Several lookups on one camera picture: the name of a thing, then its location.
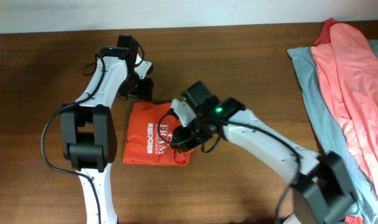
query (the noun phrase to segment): light blue cloth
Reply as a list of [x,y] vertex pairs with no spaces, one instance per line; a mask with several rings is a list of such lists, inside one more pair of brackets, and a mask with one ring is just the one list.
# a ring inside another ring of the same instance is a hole
[[[378,57],[378,40],[369,42]],[[333,151],[344,159],[355,186],[359,201],[348,210],[347,214],[362,217],[366,224],[378,223],[378,199],[374,192],[374,186],[360,170],[355,158],[349,153],[343,131],[323,100],[316,64],[312,58],[310,47],[289,49],[287,52],[293,59],[305,109],[321,147],[324,152]]]

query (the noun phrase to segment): wood grain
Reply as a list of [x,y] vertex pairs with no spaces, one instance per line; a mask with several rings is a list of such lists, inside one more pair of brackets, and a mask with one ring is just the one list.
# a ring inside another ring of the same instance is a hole
[[[378,39],[378,21],[353,22]],[[42,128],[61,104],[74,101],[90,77],[80,71],[93,53],[133,34],[154,62],[153,98],[170,100],[197,80],[220,99],[243,101],[272,128],[317,149],[287,49],[309,46],[322,23],[186,29],[101,30],[0,35],[0,223],[85,223],[78,178],[47,168],[40,156]],[[115,101],[118,136],[113,203],[120,223],[228,223],[271,218],[284,182],[247,151],[221,142],[192,153],[186,167],[122,163],[135,100]],[[46,150],[62,156],[58,121]],[[283,215],[291,212],[290,200]]]

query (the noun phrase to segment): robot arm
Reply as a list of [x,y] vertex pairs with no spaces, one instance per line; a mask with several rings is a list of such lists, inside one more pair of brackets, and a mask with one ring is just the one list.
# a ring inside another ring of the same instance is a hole
[[[87,223],[98,223],[99,218],[93,191],[98,197],[102,222],[118,222],[110,183],[111,163],[115,159],[117,145],[110,108],[116,94],[151,99],[153,82],[146,75],[151,73],[153,64],[142,61],[137,50],[137,41],[125,35],[119,36],[117,47],[102,48],[102,58],[96,61],[93,77],[76,102],[86,99],[96,88],[98,90],[91,99],[60,114],[64,157],[71,161],[78,173],[91,178],[95,186],[92,189],[90,182],[80,176]],[[93,125],[93,131],[80,130],[90,125]]]
[[294,215],[285,223],[339,223],[345,218],[357,196],[337,154],[320,156],[293,143],[237,100],[219,101],[201,82],[182,96],[184,101],[173,100],[169,112],[182,123],[174,130],[173,148],[188,151],[218,134],[246,149],[291,185]]

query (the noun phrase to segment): red drawstring bag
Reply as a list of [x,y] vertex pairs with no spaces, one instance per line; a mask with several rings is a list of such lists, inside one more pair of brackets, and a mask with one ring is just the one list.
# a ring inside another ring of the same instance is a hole
[[[129,120],[124,163],[164,166],[185,166],[189,163],[190,152],[180,153],[158,136],[158,121],[170,107],[171,103],[135,103]],[[174,129],[180,125],[181,122],[174,116],[165,117],[160,125],[161,135],[170,141]]]

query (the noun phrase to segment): white logo on bag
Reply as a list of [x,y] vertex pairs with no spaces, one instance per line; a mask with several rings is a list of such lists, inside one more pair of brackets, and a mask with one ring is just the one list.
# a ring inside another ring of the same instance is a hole
[[[156,138],[154,140],[154,124],[149,123],[147,127],[147,153],[153,153],[153,146],[155,146],[154,153],[155,154],[164,154],[165,149],[167,148],[168,144],[164,142],[158,134],[156,134]],[[169,132],[169,125],[162,124],[159,126],[159,133],[164,138],[170,141],[172,139],[172,134],[168,134]]]
[[147,127],[147,153],[153,153],[153,124],[149,123]]

